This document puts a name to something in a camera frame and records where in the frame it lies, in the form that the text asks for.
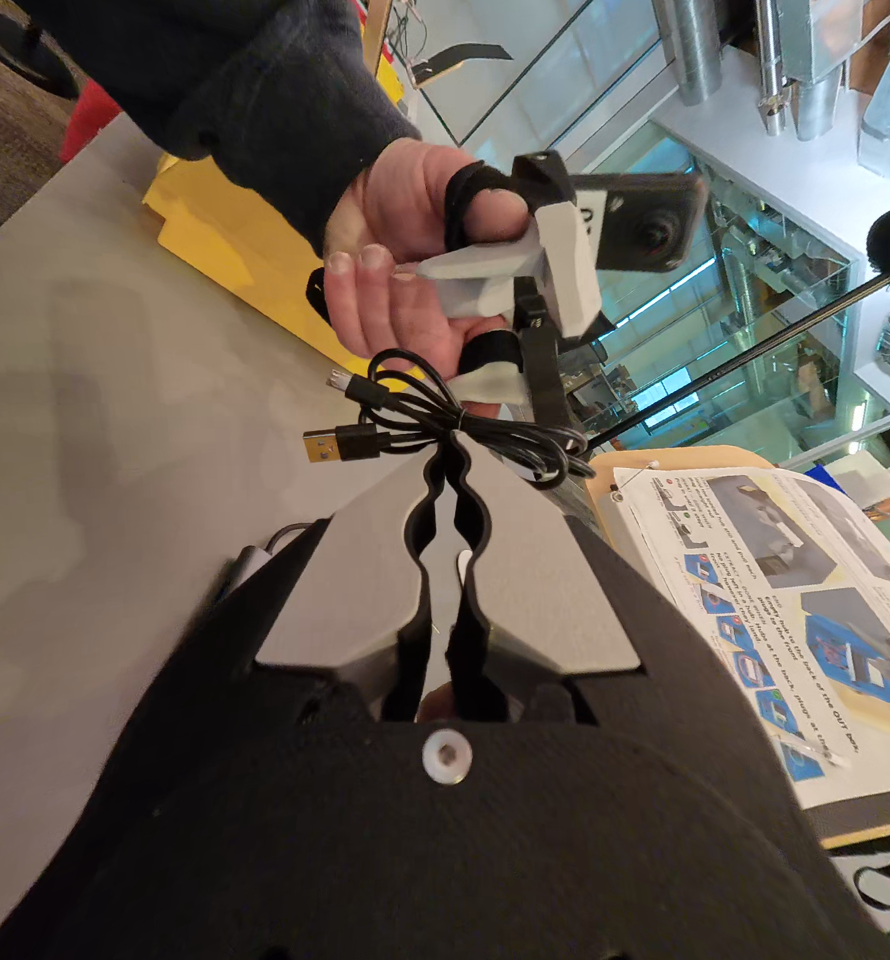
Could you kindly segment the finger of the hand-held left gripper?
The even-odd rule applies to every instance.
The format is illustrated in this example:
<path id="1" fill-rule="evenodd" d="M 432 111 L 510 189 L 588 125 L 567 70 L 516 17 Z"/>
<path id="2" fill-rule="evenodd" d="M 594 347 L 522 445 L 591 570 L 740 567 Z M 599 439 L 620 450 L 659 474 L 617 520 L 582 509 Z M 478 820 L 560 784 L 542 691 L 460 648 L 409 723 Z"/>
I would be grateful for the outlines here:
<path id="1" fill-rule="evenodd" d="M 448 318 L 512 311 L 514 282 L 525 278 L 535 281 L 564 339 L 584 336 L 601 309 L 588 234 L 578 207 L 567 201 L 538 208 L 519 239 L 450 251 L 414 272 L 434 285 Z"/>
<path id="2" fill-rule="evenodd" d="M 451 378 L 447 386 L 454 398 L 463 404 L 526 403 L 526 382 L 513 362 L 490 362 L 477 369 Z"/>

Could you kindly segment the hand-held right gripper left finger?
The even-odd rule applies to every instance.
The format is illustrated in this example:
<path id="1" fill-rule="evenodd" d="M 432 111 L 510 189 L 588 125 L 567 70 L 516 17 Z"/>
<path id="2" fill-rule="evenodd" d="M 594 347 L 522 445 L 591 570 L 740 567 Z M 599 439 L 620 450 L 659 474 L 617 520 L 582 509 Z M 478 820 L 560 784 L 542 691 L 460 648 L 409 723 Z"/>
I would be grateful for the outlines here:
<path id="1" fill-rule="evenodd" d="M 405 458 L 338 510 L 259 648 L 256 663 L 354 685 L 380 719 L 412 721 L 431 642 L 427 570 L 436 450 Z"/>

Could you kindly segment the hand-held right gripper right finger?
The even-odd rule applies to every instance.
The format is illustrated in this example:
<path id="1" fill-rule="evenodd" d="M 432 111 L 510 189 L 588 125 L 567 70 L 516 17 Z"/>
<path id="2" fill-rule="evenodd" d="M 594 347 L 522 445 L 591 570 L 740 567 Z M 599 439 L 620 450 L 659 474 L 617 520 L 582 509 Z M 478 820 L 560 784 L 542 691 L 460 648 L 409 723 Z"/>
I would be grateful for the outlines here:
<path id="1" fill-rule="evenodd" d="M 545 686 L 639 670 L 592 563 L 602 540 L 468 435 L 445 462 L 472 551 L 446 654 L 459 717 L 512 721 Z"/>

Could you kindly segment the person's left forearm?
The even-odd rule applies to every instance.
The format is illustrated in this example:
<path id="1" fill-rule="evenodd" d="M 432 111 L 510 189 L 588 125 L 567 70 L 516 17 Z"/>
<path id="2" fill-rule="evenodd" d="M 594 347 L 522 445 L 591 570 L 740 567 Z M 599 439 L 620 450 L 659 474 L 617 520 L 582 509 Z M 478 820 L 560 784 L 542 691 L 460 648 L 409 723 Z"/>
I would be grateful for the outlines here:
<path id="1" fill-rule="evenodd" d="M 419 137 L 345 1 L 18 1 L 160 148 L 212 158 L 319 255 L 346 189 Z"/>

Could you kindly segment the person's left hand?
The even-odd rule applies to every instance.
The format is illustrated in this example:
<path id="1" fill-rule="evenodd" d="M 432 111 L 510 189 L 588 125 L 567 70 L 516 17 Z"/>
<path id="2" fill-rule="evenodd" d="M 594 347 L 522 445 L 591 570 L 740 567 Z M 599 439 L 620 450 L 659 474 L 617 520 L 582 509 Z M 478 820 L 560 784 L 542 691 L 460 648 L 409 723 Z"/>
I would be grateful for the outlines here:
<path id="1" fill-rule="evenodd" d="M 331 327 L 350 353 L 416 354 L 451 380 L 466 342 L 506 326 L 502 315 L 448 318 L 415 264 L 445 251 L 444 201 L 473 158 L 403 138 L 348 187 L 328 222 L 324 295 Z"/>

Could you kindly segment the yellow plastic bin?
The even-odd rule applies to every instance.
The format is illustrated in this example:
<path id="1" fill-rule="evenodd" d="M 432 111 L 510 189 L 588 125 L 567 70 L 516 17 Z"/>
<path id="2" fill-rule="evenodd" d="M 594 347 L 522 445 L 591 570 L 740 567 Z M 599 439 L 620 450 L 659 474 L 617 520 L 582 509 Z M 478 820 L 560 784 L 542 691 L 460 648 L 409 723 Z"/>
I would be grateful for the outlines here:
<path id="1" fill-rule="evenodd" d="M 164 153 L 144 203 L 163 219 L 159 243 L 177 258 L 327 357 L 366 375 L 307 300 L 322 266 L 307 240 L 257 193 L 229 181 L 211 158 Z"/>

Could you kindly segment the red bag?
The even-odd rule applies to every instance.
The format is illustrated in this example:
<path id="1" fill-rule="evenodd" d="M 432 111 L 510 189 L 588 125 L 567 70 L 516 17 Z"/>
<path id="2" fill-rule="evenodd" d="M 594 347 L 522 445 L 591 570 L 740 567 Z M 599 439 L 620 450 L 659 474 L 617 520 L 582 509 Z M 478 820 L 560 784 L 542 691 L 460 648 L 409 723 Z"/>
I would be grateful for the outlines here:
<path id="1" fill-rule="evenodd" d="M 70 115 L 59 153 L 62 164 L 71 162 L 102 130 L 122 113 L 117 102 L 89 78 Z"/>

